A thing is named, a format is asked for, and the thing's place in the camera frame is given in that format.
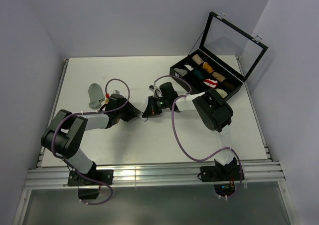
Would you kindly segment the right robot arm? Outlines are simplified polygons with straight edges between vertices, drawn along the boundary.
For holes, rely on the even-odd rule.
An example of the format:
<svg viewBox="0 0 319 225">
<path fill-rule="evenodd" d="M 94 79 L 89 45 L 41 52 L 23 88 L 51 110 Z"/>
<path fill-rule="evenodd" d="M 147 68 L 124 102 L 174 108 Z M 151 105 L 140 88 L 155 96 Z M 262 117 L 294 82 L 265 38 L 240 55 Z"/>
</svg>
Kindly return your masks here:
<svg viewBox="0 0 319 225">
<path fill-rule="evenodd" d="M 179 96 L 170 82 L 159 87 L 151 85 L 149 89 L 153 95 L 148 97 L 142 117 L 158 116 L 164 109 L 170 109 L 173 134 L 182 152 L 196 162 L 205 162 L 214 157 L 217 177 L 221 180 L 228 179 L 233 174 L 238 159 L 233 149 L 226 146 L 233 110 L 224 98 L 213 88 L 193 95 L 187 93 Z M 176 112 L 190 110 L 196 111 L 205 127 L 217 135 L 217 151 L 204 159 L 196 159 L 188 154 L 177 136 L 174 115 Z"/>
</svg>

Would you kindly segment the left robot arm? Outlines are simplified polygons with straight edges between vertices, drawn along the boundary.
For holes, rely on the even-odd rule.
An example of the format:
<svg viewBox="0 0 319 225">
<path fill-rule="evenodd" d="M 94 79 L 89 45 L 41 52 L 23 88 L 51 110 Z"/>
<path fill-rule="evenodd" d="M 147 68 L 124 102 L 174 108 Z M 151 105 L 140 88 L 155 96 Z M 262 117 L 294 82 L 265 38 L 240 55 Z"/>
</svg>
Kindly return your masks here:
<svg viewBox="0 0 319 225">
<path fill-rule="evenodd" d="M 96 164 L 80 149 L 85 131 L 109 129 L 120 120 L 129 122 L 142 115 L 127 98 L 113 93 L 108 103 L 96 112 L 72 113 L 59 110 L 41 137 L 41 145 L 78 171 L 79 179 L 86 185 L 97 179 Z"/>
</svg>

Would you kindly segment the grey white rolled sock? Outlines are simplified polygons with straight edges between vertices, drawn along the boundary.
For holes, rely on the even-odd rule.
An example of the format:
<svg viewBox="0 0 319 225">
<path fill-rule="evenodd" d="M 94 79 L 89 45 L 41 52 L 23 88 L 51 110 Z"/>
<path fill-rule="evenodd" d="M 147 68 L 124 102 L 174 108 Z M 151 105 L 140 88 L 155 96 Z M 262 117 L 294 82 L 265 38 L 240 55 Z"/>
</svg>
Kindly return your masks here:
<svg viewBox="0 0 319 225">
<path fill-rule="evenodd" d="M 174 68 L 176 77 L 184 77 L 188 74 L 187 70 L 181 68 Z"/>
</svg>

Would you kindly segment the white black rolled sock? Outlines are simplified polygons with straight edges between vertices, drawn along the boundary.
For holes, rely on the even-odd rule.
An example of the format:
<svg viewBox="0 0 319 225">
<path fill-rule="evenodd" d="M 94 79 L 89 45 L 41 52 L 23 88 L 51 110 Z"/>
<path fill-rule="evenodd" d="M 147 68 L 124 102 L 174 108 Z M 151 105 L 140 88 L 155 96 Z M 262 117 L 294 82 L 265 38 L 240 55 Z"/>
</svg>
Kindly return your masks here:
<svg viewBox="0 0 319 225">
<path fill-rule="evenodd" d="M 191 65 L 188 65 L 188 64 L 185 64 L 184 66 L 190 71 L 192 71 L 194 69 L 194 67 L 192 67 Z"/>
</svg>

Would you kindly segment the teal rolled sock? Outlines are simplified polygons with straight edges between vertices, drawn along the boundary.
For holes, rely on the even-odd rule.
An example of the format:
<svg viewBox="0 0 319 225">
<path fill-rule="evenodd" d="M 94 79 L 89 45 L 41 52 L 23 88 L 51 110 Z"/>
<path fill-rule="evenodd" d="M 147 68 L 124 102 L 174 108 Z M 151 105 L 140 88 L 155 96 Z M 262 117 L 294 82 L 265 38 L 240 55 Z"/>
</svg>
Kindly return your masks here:
<svg viewBox="0 0 319 225">
<path fill-rule="evenodd" d="M 204 79 L 205 79 L 205 76 L 204 76 L 198 69 L 195 69 L 195 70 L 193 71 L 193 74 L 194 74 L 197 78 L 199 78 L 200 80 L 204 80 Z"/>
</svg>

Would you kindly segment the beige rolled sock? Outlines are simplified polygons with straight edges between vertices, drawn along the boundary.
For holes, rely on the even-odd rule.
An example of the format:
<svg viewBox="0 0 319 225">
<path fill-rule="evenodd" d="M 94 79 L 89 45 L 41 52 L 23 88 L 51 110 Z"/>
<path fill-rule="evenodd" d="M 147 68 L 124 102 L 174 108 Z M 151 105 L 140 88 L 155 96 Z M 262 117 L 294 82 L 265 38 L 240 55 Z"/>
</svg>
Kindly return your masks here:
<svg viewBox="0 0 319 225">
<path fill-rule="evenodd" d="M 194 55 L 192 57 L 192 60 L 194 62 L 196 62 L 198 65 L 200 65 L 200 64 L 202 64 L 204 62 L 203 59 L 198 54 Z"/>
</svg>

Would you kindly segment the red white striped sock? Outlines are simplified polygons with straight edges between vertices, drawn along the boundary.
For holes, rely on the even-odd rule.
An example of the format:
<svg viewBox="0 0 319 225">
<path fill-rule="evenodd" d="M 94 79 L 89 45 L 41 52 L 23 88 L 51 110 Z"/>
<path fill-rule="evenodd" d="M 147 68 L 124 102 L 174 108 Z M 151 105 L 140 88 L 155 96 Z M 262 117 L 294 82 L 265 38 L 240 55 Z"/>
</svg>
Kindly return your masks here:
<svg viewBox="0 0 319 225">
<path fill-rule="evenodd" d="M 212 80 L 212 79 L 205 79 L 203 81 L 203 83 L 207 86 L 209 86 L 210 88 L 216 88 L 218 87 L 218 81 L 216 80 Z"/>
</svg>

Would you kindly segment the orange rolled sock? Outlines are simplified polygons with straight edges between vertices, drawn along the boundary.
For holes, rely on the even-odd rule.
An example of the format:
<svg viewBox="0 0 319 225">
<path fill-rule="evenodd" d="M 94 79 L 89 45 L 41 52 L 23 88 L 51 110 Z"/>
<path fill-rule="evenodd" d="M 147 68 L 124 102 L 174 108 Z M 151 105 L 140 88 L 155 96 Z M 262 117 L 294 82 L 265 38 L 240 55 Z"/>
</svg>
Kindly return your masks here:
<svg viewBox="0 0 319 225">
<path fill-rule="evenodd" d="M 215 71 L 215 70 L 209 65 L 209 63 L 207 63 L 207 62 L 204 62 L 204 63 L 203 63 L 202 68 L 203 68 L 206 72 L 208 72 L 208 73 L 210 73 L 210 74 L 212 74 L 212 73 Z"/>
</svg>

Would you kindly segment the cream rolled sock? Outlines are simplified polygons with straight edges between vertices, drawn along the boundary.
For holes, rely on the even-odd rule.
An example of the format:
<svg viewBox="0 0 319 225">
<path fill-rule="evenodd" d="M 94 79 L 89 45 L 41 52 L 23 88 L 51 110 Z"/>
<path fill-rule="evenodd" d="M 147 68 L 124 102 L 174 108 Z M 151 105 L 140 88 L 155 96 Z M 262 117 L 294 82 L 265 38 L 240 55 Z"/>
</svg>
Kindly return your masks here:
<svg viewBox="0 0 319 225">
<path fill-rule="evenodd" d="M 222 98 L 225 98 L 228 95 L 228 93 L 223 89 L 216 88 L 215 90 Z"/>
</svg>

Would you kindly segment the tan rolled sock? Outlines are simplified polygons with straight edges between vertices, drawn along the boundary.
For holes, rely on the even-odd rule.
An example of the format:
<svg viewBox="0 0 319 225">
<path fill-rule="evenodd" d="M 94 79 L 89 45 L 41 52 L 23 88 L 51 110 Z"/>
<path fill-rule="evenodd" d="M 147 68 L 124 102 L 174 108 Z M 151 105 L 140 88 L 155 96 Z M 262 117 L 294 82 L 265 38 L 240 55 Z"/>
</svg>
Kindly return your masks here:
<svg viewBox="0 0 319 225">
<path fill-rule="evenodd" d="M 219 74 L 218 72 L 213 72 L 212 76 L 216 78 L 219 82 L 223 82 L 226 79 L 223 75 Z"/>
</svg>

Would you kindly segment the brown rolled sock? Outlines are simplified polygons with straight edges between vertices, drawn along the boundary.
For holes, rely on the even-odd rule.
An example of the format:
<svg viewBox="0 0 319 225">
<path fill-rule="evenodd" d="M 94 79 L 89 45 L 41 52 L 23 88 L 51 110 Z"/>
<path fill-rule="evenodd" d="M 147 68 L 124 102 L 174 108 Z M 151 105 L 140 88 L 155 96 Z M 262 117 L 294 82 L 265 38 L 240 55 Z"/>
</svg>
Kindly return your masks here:
<svg viewBox="0 0 319 225">
<path fill-rule="evenodd" d="M 236 89 L 236 86 L 234 86 L 233 84 L 231 84 L 231 83 L 229 83 L 227 81 L 224 82 L 223 84 L 229 91 L 234 91 Z"/>
</svg>

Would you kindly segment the black compartment box with lid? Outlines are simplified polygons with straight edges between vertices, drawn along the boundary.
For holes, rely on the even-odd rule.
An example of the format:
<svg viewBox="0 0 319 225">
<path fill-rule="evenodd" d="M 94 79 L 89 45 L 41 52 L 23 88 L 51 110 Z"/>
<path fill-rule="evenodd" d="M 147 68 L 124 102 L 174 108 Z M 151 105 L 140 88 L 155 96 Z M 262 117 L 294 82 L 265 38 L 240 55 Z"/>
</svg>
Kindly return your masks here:
<svg viewBox="0 0 319 225">
<path fill-rule="evenodd" d="M 267 50 L 268 47 L 261 42 L 260 36 L 249 35 L 227 21 L 223 13 L 210 12 L 205 28 L 190 53 L 171 66 L 169 73 L 185 90 L 191 90 L 192 94 L 210 89 L 203 83 L 204 80 L 200 80 L 193 74 L 193 71 L 198 69 L 205 79 L 218 81 L 202 68 L 203 63 L 198 65 L 192 60 L 192 57 L 198 54 L 215 72 L 226 78 L 223 82 L 218 81 L 216 88 L 225 90 L 228 93 L 226 99 L 230 99 L 248 80 Z M 185 64 L 191 65 L 194 69 L 188 70 Z M 176 77 L 174 68 L 185 69 L 188 74 L 184 77 Z M 236 86 L 236 89 L 229 91 L 223 84 L 226 81 Z"/>
</svg>

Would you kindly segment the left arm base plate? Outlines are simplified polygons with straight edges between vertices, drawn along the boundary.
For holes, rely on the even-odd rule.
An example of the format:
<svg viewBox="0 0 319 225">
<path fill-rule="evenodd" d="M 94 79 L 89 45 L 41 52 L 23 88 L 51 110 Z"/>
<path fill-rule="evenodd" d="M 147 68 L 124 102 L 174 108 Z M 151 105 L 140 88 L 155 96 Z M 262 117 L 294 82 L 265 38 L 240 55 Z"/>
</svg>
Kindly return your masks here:
<svg viewBox="0 0 319 225">
<path fill-rule="evenodd" d="M 93 174 L 81 174 L 76 171 L 69 172 L 67 186 L 81 187 L 81 186 L 99 186 L 111 185 L 113 181 L 113 170 L 96 170 Z"/>
</svg>

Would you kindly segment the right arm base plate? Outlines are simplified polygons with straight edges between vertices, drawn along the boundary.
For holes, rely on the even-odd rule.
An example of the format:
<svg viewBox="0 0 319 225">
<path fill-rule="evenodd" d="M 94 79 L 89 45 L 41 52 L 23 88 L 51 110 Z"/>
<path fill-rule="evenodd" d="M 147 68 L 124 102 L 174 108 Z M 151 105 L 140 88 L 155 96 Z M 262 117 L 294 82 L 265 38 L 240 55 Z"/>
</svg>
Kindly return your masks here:
<svg viewBox="0 0 319 225">
<path fill-rule="evenodd" d="M 240 181 L 245 178 L 239 165 L 202 166 L 200 177 L 203 182 Z"/>
</svg>

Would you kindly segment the aluminium frame rail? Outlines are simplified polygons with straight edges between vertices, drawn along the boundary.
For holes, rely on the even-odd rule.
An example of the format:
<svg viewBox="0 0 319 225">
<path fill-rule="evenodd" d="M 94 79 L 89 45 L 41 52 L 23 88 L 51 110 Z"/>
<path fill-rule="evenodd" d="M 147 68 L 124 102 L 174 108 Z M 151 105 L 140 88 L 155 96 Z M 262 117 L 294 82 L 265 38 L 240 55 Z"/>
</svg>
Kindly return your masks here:
<svg viewBox="0 0 319 225">
<path fill-rule="evenodd" d="M 111 187 L 149 187 L 197 185 L 200 167 L 213 162 L 172 163 L 155 165 L 98 166 L 98 170 L 113 170 Z M 285 175 L 279 162 L 248 162 L 243 164 L 244 182 L 281 182 Z M 68 189 L 69 170 L 66 167 L 40 167 L 27 173 L 24 190 Z"/>
</svg>

